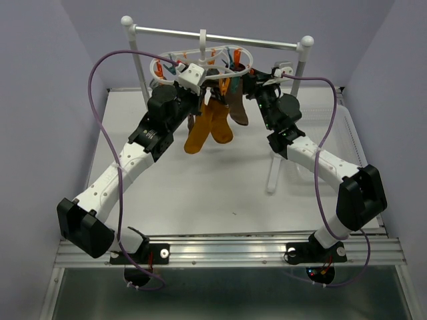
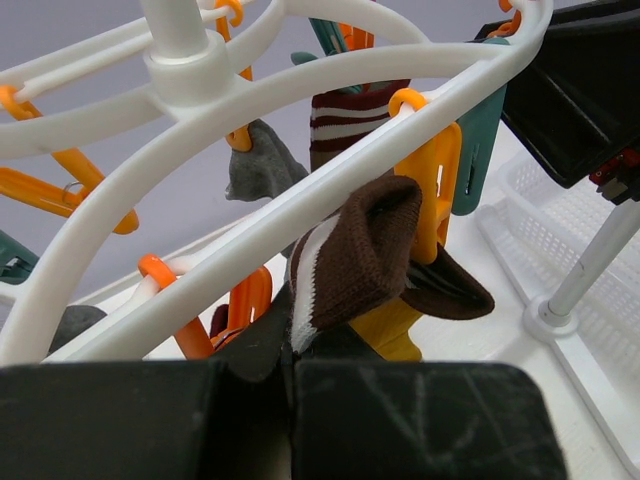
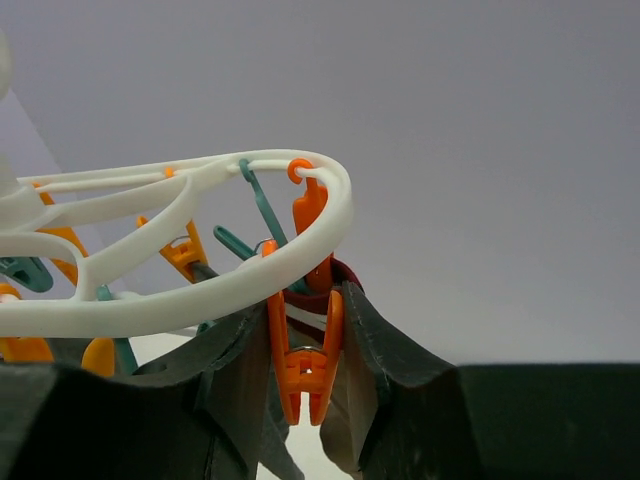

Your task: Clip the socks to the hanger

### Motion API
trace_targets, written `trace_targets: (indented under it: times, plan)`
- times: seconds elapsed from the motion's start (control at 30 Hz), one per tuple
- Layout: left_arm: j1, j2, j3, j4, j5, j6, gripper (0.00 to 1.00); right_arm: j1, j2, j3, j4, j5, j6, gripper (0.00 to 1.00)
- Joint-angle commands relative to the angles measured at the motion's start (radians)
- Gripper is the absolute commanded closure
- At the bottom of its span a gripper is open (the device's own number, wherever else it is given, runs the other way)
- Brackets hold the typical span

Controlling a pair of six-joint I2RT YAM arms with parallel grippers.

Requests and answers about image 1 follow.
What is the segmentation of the yellow sock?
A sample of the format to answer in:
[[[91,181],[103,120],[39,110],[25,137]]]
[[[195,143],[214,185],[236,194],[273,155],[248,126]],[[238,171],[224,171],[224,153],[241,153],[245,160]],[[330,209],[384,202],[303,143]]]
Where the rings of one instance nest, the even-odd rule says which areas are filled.
[[[207,106],[212,113],[211,136],[219,144],[231,142],[234,135],[228,123],[228,106],[213,91],[211,92]]]
[[[189,132],[184,145],[184,151],[188,154],[196,154],[200,152],[207,137],[211,132],[213,111],[205,103],[201,105],[199,115],[195,116],[194,125]]]

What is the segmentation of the beige striped sock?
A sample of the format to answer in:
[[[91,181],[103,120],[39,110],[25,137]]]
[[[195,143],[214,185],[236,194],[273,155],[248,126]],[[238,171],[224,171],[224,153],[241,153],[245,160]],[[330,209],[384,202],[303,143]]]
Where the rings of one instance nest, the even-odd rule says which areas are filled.
[[[246,114],[246,110],[243,104],[243,80],[241,77],[240,83],[238,85],[238,90],[236,93],[230,93],[228,87],[228,91],[225,96],[226,103],[230,110],[230,117],[241,126],[248,126],[249,120]]]

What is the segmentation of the white round clip hanger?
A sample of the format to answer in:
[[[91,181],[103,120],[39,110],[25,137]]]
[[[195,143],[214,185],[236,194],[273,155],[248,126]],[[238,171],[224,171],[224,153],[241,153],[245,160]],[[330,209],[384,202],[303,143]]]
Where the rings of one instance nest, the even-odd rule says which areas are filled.
[[[243,47],[217,46],[208,47],[205,41],[205,29],[199,32],[199,47],[188,51],[171,51],[162,53],[160,56],[151,60],[149,70],[153,79],[162,85],[173,85],[177,83],[177,76],[185,70],[189,64],[194,63],[206,70],[206,80],[219,80],[221,78],[241,77],[251,70],[254,58],[252,54]],[[234,69],[233,52],[235,49],[241,49],[240,68]],[[160,60],[163,66],[163,79],[155,75],[155,62]]]

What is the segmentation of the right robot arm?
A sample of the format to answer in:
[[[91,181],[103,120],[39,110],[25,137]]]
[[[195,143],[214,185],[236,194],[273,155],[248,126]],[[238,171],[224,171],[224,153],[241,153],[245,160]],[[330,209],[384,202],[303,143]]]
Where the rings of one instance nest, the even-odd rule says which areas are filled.
[[[336,212],[322,217],[323,226],[307,244],[308,255],[322,260],[331,247],[345,240],[376,218],[388,206],[380,172],[372,165],[349,163],[315,144],[296,123],[302,118],[300,103],[290,94],[280,93],[278,81],[287,75],[279,69],[272,74],[251,71],[243,76],[243,93],[255,99],[272,151],[314,174],[314,187],[326,182],[337,194]]]

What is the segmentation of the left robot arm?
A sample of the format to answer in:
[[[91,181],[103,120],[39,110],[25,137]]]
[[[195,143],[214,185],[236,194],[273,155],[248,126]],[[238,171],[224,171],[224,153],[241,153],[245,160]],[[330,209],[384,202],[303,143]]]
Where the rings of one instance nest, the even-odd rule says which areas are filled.
[[[173,143],[173,134],[204,101],[205,89],[194,93],[173,85],[155,88],[147,112],[129,135],[113,163],[74,199],[57,205],[61,235],[92,258],[117,251],[124,238],[106,221],[131,184],[151,167]]]

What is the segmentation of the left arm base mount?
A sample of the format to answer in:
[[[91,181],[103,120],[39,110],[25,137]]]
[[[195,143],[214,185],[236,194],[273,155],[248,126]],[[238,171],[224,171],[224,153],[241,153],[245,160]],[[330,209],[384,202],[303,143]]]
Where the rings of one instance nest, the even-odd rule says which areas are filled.
[[[132,260],[140,265],[167,265],[169,263],[170,244],[151,242],[148,236],[133,227],[121,230],[121,243]],[[116,239],[109,252],[110,264],[130,264]]]

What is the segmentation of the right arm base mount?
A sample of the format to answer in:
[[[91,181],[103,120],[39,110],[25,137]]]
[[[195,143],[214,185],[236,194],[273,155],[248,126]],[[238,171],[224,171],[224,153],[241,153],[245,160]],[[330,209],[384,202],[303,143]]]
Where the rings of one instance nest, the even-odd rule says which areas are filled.
[[[290,265],[316,264],[329,262],[345,263],[347,261],[344,244],[339,241],[332,247],[325,249],[321,245],[311,242],[287,243],[284,261]]]

